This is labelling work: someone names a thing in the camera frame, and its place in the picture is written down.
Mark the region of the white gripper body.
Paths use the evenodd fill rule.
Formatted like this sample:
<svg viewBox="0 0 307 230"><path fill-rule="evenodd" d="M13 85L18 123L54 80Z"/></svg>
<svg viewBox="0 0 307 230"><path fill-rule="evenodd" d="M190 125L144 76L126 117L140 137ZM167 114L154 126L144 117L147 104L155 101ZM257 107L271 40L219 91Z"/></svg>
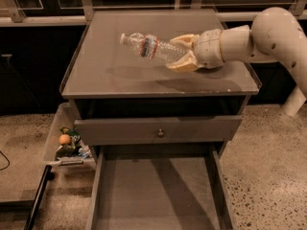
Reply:
<svg viewBox="0 0 307 230"><path fill-rule="evenodd" d="M193 53L199 66L213 69L224 65L220 47L221 33L219 29L206 31L194 42Z"/></svg>

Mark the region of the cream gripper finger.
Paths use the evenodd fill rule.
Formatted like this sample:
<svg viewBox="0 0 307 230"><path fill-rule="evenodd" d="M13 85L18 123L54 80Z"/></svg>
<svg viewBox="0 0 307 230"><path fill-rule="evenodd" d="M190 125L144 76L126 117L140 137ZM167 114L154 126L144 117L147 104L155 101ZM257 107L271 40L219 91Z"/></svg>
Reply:
<svg viewBox="0 0 307 230"><path fill-rule="evenodd" d="M198 34L183 34L177 37L174 37L170 42L178 47L186 48L188 50L194 49L194 43L200 36Z"/></svg>
<svg viewBox="0 0 307 230"><path fill-rule="evenodd" d="M166 66L168 69L179 73L192 72L201 68L201 64L192 51L189 51L176 62L167 63Z"/></svg>

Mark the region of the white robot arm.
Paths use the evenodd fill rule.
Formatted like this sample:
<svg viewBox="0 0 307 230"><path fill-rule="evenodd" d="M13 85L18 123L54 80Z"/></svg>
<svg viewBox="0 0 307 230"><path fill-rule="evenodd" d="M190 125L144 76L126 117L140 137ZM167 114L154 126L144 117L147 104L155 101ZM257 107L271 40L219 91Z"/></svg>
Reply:
<svg viewBox="0 0 307 230"><path fill-rule="evenodd" d="M187 53L169 62L176 72L212 69L231 61L280 62L295 81L295 89L282 105L293 117L307 101L307 36L296 18L282 8L261 11L251 26L184 34L171 42Z"/></svg>

